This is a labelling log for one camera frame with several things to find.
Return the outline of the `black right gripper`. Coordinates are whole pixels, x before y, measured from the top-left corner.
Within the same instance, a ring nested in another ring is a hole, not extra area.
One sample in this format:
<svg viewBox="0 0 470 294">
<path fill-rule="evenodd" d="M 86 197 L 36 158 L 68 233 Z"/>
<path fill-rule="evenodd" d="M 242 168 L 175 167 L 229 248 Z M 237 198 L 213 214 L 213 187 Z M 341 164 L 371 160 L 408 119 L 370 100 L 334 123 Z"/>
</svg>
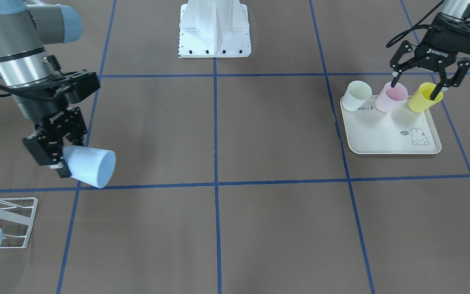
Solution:
<svg viewBox="0 0 470 294">
<path fill-rule="evenodd" d="M 48 80 L 31 84 L 23 92 L 23 114 L 34 124 L 34 131 L 23 144 L 40 165 L 58 172 L 60 178 L 72 176 L 64 159 L 64 140 L 84 146 L 87 134 L 82 112 L 75 104 L 82 102 L 100 87 L 95 72 L 86 70 L 54 74 Z"/>
</svg>

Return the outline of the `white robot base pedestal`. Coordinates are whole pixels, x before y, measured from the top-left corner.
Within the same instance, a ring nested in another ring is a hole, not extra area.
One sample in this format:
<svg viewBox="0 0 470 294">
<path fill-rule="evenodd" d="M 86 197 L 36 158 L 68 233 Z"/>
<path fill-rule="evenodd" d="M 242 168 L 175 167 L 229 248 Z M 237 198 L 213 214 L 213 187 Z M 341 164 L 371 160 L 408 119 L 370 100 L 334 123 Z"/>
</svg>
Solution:
<svg viewBox="0 0 470 294">
<path fill-rule="evenodd" d="M 180 7 L 180 58 L 246 58 L 248 8 L 238 0 L 189 0 Z"/>
</svg>

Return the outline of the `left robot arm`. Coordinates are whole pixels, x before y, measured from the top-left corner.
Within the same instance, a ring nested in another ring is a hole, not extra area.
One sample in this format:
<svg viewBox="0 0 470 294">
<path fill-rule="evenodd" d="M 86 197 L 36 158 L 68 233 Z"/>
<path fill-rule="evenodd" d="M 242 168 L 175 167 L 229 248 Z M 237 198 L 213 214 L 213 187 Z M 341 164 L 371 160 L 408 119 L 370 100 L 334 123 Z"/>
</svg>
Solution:
<svg viewBox="0 0 470 294">
<path fill-rule="evenodd" d="M 436 6 L 439 12 L 431 24 L 422 20 L 393 39 L 386 47 L 401 42 L 390 60 L 394 87 L 401 75 L 418 67 L 438 73 L 440 81 L 430 94 L 433 101 L 450 87 L 459 87 L 470 69 L 470 59 L 459 58 L 459 53 L 470 56 L 470 0 L 442 0 Z"/>
</svg>

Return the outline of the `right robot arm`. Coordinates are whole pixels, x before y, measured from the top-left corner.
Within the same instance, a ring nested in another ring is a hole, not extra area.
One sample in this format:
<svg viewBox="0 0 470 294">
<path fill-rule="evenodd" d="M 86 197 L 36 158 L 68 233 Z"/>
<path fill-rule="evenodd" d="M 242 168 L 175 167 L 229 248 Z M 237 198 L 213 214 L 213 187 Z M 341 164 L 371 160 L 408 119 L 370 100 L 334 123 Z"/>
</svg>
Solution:
<svg viewBox="0 0 470 294">
<path fill-rule="evenodd" d="M 68 5 L 40 0 L 0 0 L 0 85 L 11 96 L 34 131 L 22 141 L 36 162 L 73 176 L 63 152 L 64 140 L 82 146 L 87 129 L 76 104 L 100 87 L 95 72 L 63 73 L 45 45 L 75 42 L 82 21 Z"/>
</svg>

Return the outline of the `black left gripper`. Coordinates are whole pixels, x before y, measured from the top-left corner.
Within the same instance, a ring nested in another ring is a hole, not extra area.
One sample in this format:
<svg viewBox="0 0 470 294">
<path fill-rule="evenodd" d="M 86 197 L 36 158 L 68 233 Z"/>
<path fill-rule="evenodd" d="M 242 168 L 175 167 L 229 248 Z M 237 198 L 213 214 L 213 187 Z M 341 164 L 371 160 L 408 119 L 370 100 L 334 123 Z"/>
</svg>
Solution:
<svg viewBox="0 0 470 294">
<path fill-rule="evenodd" d="M 424 29 L 426 33 L 416 47 L 406 40 L 400 44 L 390 60 L 390 67 L 393 70 L 390 87 L 393 89 L 402 74 L 414 67 L 438 72 L 440 82 L 430 94 L 430 100 L 435 101 L 443 89 L 451 86 L 459 87 L 470 69 L 470 59 L 459 58 L 455 74 L 452 78 L 446 76 L 446 67 L 455 63 L 459 53 L 470 56 L 470 19 L 455 19 L 438 14 L 431 24 L 418 22 L 413 29 Z M 401 62 L 406 54 L 415 54 L 415 56 Z"/>
</svg>

